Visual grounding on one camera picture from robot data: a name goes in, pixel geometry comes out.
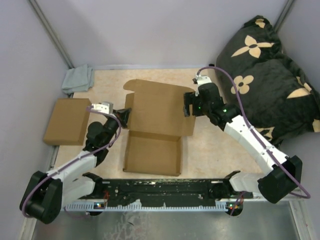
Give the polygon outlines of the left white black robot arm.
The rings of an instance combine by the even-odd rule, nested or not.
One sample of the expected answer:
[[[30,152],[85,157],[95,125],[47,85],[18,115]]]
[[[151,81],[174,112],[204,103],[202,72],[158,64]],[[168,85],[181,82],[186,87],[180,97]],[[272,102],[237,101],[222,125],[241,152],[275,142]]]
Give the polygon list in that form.
[[[19,205],[22,215],[50,224],[62,208],[77,199],[101,197],[102,178],[89,171],[105,160],[121,130],[128,127],[131,110],[110,110],[103,104],[88,107],[89,112],[105,116],[106,122],[89,124],[85,146],[75,158],[47,172],[36,171],[30,177]]]

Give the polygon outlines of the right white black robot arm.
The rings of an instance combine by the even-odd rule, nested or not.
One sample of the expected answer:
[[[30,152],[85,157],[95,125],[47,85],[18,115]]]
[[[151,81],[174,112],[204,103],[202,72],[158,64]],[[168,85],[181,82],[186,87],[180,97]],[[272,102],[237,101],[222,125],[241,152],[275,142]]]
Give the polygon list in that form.
[[[302,161],[296,155],[287,156],[268,142],[234,104],[224,103],[214,83],[204,83],[197,90],[183,95],[186,117],[206,116],[224,133],[235,139],[255,160],[261,174],[235,171],[224,179],[223,193],[228,198],[240,192],[260,193],[276,204],[298,187]]]

